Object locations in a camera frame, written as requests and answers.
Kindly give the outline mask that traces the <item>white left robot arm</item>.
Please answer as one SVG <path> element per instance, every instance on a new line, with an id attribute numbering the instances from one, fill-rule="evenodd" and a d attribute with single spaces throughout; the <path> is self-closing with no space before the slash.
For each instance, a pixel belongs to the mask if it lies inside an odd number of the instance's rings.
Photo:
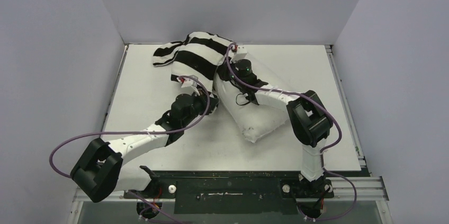
<path id="1" fill-rule="evenodd" d="M 215 111 L 218 97 L 204 92 L 180 94 L 169 110 L 137 135 L 104 141 L 92 140 L 69 177 L 94 203 L 115 191 L 136 190 L 150 198 L 158 192 L 158 182 L 144 168 L 125 169 L 131 160 L 178 140 L 195 118 Z"/>

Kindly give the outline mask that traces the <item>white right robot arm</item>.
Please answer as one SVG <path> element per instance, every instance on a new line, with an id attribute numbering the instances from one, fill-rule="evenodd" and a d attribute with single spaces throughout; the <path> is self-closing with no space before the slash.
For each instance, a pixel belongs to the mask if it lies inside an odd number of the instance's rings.
<path id="1" fill-rule="evenodd" d="M 313 90 L 305 93 L 286 92 L 260 80 L 252 71 L 248 59 L 232 62 L 224 60 L 226 80 L 240 90 L 253 104 L 269 106 L 288 114 L 296 138 L 302 143 L 302 167 L 300 191 L 313 196 L 320 191 L 319 179 L 324 175 L 321 148 L 330 134 L 333 122 L 327 117 L 318 94 Z"/>

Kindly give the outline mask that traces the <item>black white striped pillowcase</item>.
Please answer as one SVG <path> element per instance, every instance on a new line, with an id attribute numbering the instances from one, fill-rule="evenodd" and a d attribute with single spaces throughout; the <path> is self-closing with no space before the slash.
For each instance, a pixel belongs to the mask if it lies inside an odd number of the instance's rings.
<path id="1" fill-rule="evenodd" d="M 232 43 L 217 34 L 192 32 L 183 41 L 169 42 L 157 48 L 152 65 L 170 65 L 171 80 L 175 82 L 180 76 L 195 76 L 211 92 L 216 71 Z"/>

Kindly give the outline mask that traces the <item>white pillow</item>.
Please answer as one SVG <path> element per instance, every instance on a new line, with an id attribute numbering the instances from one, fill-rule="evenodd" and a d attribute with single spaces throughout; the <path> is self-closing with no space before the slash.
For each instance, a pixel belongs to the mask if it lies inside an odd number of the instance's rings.
<path id="1" fill-rule="evenodd" d="M 225 64 L 219 67 L 214 78 L 213 88 L 218 95 L 220 104 L 230 113 L 245 140 L 255 143 L 288 121 L 286 111 L 267 105 L 249 103 L 231 82 L 224 81 L 219 77 L 220 72 L 227 70 Z"/>

